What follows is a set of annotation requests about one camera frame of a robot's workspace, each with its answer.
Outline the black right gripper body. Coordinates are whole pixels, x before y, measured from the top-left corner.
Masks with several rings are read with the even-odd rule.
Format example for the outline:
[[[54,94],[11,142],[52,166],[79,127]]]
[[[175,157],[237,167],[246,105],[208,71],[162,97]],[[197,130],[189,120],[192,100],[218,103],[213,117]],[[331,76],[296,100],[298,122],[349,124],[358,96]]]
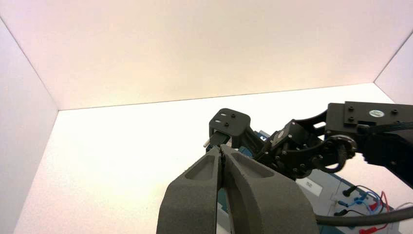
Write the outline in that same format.
[[[302,120],[292,119],[269,137],[256,154],[256,161],[292,179],[304,178],[316,167],[311,160],[319,155],[327,112]]]

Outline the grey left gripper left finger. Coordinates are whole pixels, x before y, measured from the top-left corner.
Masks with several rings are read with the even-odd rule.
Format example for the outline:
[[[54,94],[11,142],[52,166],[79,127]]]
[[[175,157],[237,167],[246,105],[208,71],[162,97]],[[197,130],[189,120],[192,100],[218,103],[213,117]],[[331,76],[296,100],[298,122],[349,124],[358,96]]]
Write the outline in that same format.
[[[162,200],[158,234],[214,234],[217,194],[222,187],[222,155],[215,146],[173,182]]]

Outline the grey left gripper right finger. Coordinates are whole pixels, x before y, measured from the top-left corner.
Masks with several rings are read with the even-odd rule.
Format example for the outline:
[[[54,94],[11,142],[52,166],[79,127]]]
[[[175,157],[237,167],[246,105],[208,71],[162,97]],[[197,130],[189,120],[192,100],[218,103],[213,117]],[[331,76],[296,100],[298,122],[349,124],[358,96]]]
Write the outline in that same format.
[[[313,208],[295,181],[222,145],[223,187],[233,234],[317,234]]]

